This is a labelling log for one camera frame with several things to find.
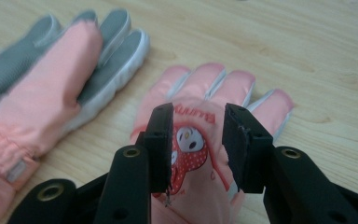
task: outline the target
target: table surface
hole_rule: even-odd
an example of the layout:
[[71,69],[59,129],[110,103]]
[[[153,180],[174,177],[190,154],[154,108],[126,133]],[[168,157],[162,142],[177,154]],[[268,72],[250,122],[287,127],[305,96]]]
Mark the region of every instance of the table surface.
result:
[[[3,221],[36,184],[68,178],[82,186],[109,170],[129,143],[138,104],[170,65],[223,63],[256,76],[253,99],[281,88],[295,110],[276,146],[297,147],[334,183],[358,192],[358,0],[0,1],[0,49],[41,16],[68,24],[92,8],[99,20],[124,7],[151,37],[136,76],[92,122],[41,159]],[[262,195],[249,195],[238,223],[269,223]]]

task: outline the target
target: cartoon print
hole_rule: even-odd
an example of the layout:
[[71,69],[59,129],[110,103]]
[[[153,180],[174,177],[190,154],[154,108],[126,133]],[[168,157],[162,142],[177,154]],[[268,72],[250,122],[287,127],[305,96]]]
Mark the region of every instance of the cartoon print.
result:
[[173,127],[171,194],[181,188],[186,173],[200,168],[207,157],[207,144],[196,128]]

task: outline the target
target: pink glove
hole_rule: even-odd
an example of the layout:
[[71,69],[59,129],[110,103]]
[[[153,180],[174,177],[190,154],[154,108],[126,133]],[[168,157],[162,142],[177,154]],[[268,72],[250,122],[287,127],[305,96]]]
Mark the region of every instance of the pink glove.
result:
[[76,101],[102,48],[94,21],[80,21],[0,102],[0,217],[80,111]]
[[[101,27],[95,13],[85,11],[60,37],[29,72],[18,74],[23,78],[17,85],[8,82],[11,90],[1,92],[0,217],[38,167],[38,158],[93,119],[149,50],[148,35],[131,31],[125,9],[111,11]],[[13,73],[0,77],[9,80]]]
[[[246,107],[255,77],[247,72],[227,74],[219,63],[207,63],[190,71],[168,68],[143,99],[131,134],[131,142],[145,130],[152,109],[172,102],[172,190],[152,197],[152,223],[232,223],[244,194],[228,167],[222,145],[226,103]],[[293,109],[281,90],[269,91],[249,107],[276,139]]]

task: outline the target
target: wooden table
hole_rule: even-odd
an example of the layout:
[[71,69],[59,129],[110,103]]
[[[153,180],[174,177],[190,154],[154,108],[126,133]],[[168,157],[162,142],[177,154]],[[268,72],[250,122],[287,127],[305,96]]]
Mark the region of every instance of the wooden table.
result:
[[[44,158],[3,221],[36,184],[68,178],[81,186],[106,173],[129,143],[137,105],[173,64],[219,62],[257,79],[253,99],[281,88],[296,103],[276,146],[308,153],[327,177],[358,192],[358,0],[313,1],[0,1],[0,49],[51,13],[67,24],[83,9],[100,21],[126,8],[151,51],[129,85],[92,122]],[[238,223],[269,223],[261,195],[250,195]]]

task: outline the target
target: screw hole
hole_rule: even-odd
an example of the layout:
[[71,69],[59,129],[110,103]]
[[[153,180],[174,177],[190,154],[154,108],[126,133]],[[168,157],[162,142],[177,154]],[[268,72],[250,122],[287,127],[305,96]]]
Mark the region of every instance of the screw hole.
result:
[[284,150],[282,150],[282,154],[286,157],[289,157],[289,158],[292,158],[292,159],[298,159],[301,157],[301,154],[292,150],[292,149],[289,149],[289,148],[286,148]]
[[141,154],[141,150],[136,147],[131,147],[124,150],[123,154],[125,157],[137,157]]
[[345,218],[344,215],[340,214],[339,212],[337,211],[330,211],[328,213],[328,215],[333,219],[335,220],[336,222],[339,222],[339,223],[347,223],[347,219]]
[[123,219],[126,219],[128,215],[129,215],[129,211],[127,209],[118,208],[113,213],[113,219],[115,219],[115,220],[123,220]]
[[39,193],[37,194],[37,199],[41,202],[51,201],[59,197],[63,193],[63,189],[63,184],[50,184],[39,191]]

